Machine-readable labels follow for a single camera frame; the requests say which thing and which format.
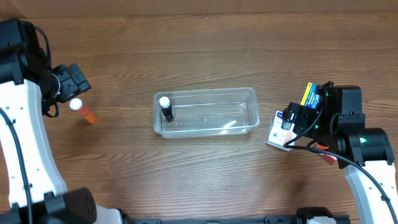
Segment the blue yellow VapoDrops box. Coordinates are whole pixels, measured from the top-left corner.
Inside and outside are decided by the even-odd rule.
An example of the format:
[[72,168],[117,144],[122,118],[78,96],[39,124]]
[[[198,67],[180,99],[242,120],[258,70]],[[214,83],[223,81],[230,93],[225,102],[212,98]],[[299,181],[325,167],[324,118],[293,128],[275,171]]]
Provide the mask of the blue yellow VapoDrops box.
[[317,109],[320,102],[320,94],[318,93],[319,90],[320,85],[308,82],[300,104],[307,108]]

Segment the white medicine box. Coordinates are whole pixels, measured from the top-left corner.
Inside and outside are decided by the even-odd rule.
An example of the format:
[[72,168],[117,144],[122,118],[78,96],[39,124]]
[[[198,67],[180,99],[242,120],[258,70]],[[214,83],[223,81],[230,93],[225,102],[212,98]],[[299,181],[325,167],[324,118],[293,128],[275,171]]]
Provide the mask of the white medicine box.
[[295,138],[297,135],[293,133],[293,127],[287,131],[282,129],[283,116],[281,111],[276,111],[271,121],[269,133],[265,140],[268,145],[274,146],[284,151],[291,151],[290,148],[284,147],[284,143]]

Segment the red sachet packet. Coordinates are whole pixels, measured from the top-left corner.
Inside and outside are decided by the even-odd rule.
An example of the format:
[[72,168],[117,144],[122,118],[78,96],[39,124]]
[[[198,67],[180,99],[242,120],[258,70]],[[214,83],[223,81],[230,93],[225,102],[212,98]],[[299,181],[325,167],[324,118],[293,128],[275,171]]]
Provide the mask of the red sachet packet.
[[[323,146],[321,144],[317,144],[317,149],[319,149],[321,151],[327,151],[328,150],[328,146]],[[319,153],[319,155],[331,165],[333,165],[337,161],[336,157],[331,156],[329,154]]]

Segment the dark bottle white cap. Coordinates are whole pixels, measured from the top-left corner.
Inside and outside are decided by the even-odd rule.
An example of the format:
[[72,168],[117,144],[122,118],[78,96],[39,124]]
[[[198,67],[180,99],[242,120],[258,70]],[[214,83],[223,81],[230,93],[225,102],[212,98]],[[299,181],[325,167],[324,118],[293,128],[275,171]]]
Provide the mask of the dark bottle white cap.
[[171,123],[174,120],[174,114],[173,114],[173,111],[172,111],[172,102],[171,102],[171,100],[168,97],[166,97],[166,96],[162,96],[159,99],[159,105],[161,107],[161,111],[162,111],[162,114],[163,114],[165,120],[168,123]]

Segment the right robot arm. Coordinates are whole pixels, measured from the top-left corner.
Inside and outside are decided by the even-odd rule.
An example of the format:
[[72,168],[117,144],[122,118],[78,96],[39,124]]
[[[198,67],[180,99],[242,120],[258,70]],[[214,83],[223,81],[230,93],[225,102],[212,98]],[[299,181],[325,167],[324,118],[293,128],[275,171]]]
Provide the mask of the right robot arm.
[[309,83],[282,114],[282,128],[296,135],[284,147],[337,159],[361,223],[397,223],[394,153],[385,130],[366,127],[360,87]]

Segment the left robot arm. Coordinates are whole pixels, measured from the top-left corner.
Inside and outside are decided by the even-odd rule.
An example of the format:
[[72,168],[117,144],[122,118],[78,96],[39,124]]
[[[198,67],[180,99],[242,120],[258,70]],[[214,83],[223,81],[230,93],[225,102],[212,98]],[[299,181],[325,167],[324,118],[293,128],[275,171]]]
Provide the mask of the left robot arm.
[[44,118],[51,108],[90,89],[76,64],[52,66],[42,29],[1,22],[1,147],[11,209],[2,223],[128,223],[118,208],[97,205],[92,193],[69,191],[50,149]]

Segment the clear plastic container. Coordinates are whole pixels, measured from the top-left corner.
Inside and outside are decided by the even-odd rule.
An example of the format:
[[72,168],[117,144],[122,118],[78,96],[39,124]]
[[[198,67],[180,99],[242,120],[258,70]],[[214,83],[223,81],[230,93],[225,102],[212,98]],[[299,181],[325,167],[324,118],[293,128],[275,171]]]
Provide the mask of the clear plastic container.
[[[159,99],[172,102],[168,123]],[[153,97],[153,129],[166,139],[246,134],[260,123],[256,91],[251,87],[158,92]]]

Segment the orange tablet tube white cap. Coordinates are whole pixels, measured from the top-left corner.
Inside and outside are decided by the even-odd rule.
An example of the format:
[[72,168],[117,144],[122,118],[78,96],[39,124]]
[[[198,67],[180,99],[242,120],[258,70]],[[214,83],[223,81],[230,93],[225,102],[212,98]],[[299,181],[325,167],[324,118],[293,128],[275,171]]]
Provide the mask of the orange tablet tube white cap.
[[71,110],[76,111],[79,115],[84,117],[90,124],[95,124],[97,122],[97,117],[93,112],[83,103],[79,98],[73,98],[69,102],[69,107]]

